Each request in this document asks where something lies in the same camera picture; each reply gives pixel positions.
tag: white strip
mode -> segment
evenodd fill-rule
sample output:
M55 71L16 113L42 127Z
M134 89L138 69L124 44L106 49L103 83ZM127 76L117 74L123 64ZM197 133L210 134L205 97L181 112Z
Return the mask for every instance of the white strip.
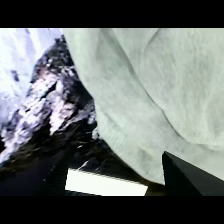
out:
M68 170L65 189L101 196L144 196L147 186L79 170Z

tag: black object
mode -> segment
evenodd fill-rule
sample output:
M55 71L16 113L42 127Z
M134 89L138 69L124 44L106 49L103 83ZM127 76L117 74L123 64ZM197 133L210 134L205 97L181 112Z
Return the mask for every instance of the black object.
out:
M168 196L224 196L224 181L164 152L162 156Z

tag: white rectangle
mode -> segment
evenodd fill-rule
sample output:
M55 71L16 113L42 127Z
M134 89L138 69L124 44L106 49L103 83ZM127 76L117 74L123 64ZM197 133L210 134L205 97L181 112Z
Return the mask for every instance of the white rectangle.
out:
M108 176L68 170L65 189L101 196L144 196L147 186Z

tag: pale green cloth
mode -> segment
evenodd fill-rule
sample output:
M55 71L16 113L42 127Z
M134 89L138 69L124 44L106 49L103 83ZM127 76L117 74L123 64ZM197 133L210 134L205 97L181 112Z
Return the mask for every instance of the pale green cloth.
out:
M162 153L224 179L224 29L64 29L100 135L163 183Z

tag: dark surface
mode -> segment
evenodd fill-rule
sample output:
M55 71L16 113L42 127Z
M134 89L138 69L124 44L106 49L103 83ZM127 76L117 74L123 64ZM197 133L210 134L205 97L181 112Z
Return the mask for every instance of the dark surface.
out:
M224 196L224 181L165 152L162 156L169 196Z

